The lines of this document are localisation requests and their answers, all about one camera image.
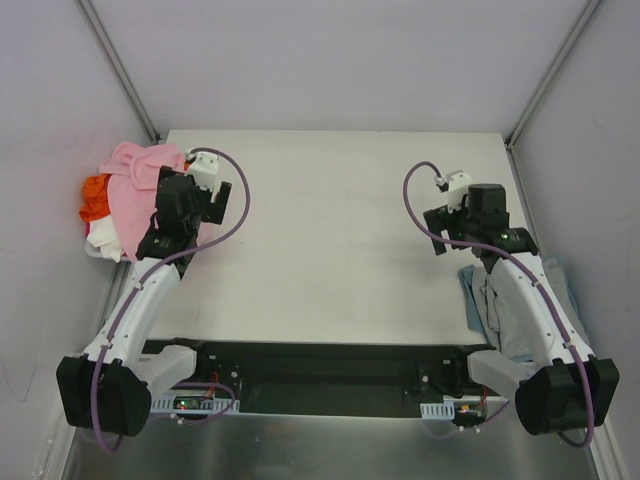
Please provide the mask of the pink t shirt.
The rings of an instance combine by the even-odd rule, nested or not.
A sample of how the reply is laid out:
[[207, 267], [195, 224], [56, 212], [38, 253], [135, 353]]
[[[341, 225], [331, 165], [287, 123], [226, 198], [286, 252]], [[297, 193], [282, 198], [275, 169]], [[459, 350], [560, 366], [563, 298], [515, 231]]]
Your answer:
[[156, 211], [155, 198], [160, 169], [184, 168], [185, 156], [174, 144], [141, 147], [122, 142], [111, 158], [99, 167], [110, 176], [107, 188], [110, 214], [126, 257], [135, 262], [136, 252]]

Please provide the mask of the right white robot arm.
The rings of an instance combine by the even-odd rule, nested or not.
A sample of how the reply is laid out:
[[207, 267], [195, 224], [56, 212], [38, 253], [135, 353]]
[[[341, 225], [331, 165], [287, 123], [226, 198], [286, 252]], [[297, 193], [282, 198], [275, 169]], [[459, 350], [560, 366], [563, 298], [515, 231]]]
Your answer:
[[608, 413], [620, 375], [599, 359], [562, 308], [529, 232], [509, 225], [506, 190], [456, 175], [438, 179], [445, 205], [423, 218], [436, 254], [468, 248], [482, 262], [497, 296], [524, 335], [531, 361], [496, 350], [473, 353], [449, 373], [452, 388], [470, 395], [486, 385], [513, 403], [531, 435], [566, 435], [582, 429], [591, 438]]

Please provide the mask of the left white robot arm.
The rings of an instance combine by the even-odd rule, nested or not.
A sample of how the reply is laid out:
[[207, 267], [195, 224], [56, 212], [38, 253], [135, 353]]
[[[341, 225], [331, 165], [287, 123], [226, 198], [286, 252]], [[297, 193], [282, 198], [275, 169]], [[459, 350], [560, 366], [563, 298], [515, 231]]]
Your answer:
[[155, 210], [123, 297], [84, 351], [57, 367], [69, 425], [135, 436], [153, 401], [175, 384], [199, 389], [210, 381], [211, 364], [189, 346], [169, 345], [149, 358], [142, 353], [162, 301], [196, 252], [201, 224], [224, 219], [232, 186], [217, 180], [218, 168], [216, 159], [196, 161], [184, 172], [161, 168]]

